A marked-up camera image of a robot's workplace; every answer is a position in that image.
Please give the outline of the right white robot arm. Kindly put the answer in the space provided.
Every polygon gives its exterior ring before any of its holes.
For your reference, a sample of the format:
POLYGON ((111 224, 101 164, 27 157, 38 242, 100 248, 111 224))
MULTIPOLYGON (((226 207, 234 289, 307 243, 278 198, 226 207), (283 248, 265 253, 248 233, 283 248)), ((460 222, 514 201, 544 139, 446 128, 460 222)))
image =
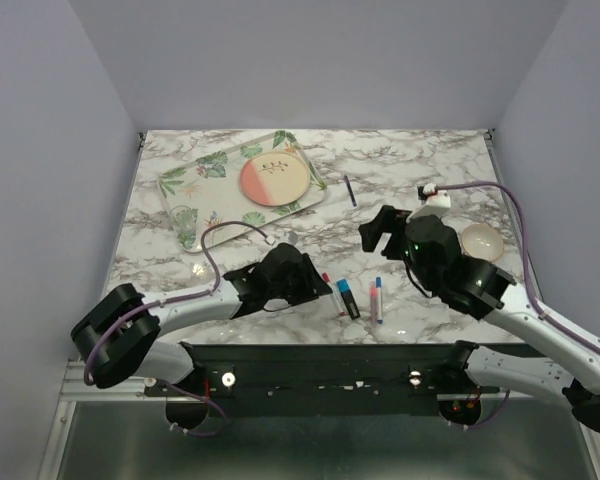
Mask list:
POLYGON ((577 421, 600 433, 600 339, 561 315, 534 311, 525 288, 491 262, 463 253, 456 231, 436 215, 411 219, 383 206, 359 228, 362 248, 381 236, 388 260, 405 264, 421 287, 451 309, 508 331, 538 352, 518 357, 458 342, 460 357, 444 362, 440 379, 449 390, 469 385, 513 390, 568 407, 577 421))

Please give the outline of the white pen red tip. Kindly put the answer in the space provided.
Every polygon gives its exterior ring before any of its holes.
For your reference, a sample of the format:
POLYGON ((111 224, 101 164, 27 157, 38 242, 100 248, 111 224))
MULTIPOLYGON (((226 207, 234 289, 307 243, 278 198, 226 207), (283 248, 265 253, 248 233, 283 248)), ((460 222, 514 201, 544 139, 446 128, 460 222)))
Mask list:
POLYGON ((342 305, 341 305, 341 301, 338 298, 337 295, 337 289, 335 284, 331 281, 329 275, 326 272, 323 272, 321 274, 322 279, 324 280, 324 282, 329 286, 331 293, 329 295, 329 298, 331 299, 334 308, 336 310, 336 315, 338 317, 343 317, 346 315, 345 310, 343 309, 342 305))

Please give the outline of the pink pen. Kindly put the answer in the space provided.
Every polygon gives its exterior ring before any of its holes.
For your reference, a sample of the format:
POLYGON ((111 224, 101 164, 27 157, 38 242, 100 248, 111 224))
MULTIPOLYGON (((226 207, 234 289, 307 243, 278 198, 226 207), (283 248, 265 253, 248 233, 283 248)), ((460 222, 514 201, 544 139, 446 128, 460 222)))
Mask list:
POLYGON ((371 321, 373 323, 378 323, 379 322, 379 296, 378 296, 378 288, 374 281, 372 281, 370 283, 370 314, 371 314, 371 321))

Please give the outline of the black marker blue tip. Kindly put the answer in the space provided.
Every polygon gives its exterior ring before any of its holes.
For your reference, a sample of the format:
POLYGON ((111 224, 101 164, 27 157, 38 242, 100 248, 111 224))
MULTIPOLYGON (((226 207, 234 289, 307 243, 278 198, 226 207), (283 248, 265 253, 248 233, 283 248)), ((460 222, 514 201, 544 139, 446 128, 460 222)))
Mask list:
POLYGON ((340 293, 344 309, 352 320, 360 318, 360 311, 351 291, 351 288, 346 279, 341 279, 336 282, 337 289, 340 293))

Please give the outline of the dark blue pen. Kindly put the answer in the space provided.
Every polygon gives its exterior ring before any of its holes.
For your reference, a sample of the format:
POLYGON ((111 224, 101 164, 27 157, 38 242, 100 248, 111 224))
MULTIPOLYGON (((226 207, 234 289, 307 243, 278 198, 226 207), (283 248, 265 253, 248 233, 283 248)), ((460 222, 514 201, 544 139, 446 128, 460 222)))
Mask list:
POLYGON ((348 178, 347 175, 343 175, 343 181, 344 181, 344 184, 346 185, 347 192, 349 194, 352 206, 354 208, 357 208, 357 201, 356 201, 356 198, 354 196, 354 192, 353 192, 350 180, 349 180, 349 178, 348 178))

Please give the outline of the white pen blue tip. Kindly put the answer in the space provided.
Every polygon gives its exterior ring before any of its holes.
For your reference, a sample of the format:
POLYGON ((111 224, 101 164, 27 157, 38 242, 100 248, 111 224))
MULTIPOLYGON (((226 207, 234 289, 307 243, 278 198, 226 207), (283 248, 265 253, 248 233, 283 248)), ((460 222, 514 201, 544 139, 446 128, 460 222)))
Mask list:
POLYGON ((382 299, 382 279, 380 276, 377 276, 375 279, 375 313, 376 313, 376 322, 378 325, 383 324, 383 299, 382 299))

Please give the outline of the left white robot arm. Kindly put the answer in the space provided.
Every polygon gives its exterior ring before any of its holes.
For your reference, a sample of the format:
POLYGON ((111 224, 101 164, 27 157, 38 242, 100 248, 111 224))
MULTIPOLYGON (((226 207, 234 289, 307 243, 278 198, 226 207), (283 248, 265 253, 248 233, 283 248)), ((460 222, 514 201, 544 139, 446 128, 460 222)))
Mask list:
POLYGON ((301 305, 328 296, 331 287, 310 257, 281 243, 259 262, 220 274, 203 291, 143 294, 132 284, 115 287, 71 331, 85 362, 85 384, 106 389, 132 376, 166 380, 181 395, 202 380, 187 348, 161 336, 208 321, 233 320, 272 301, 301 305))

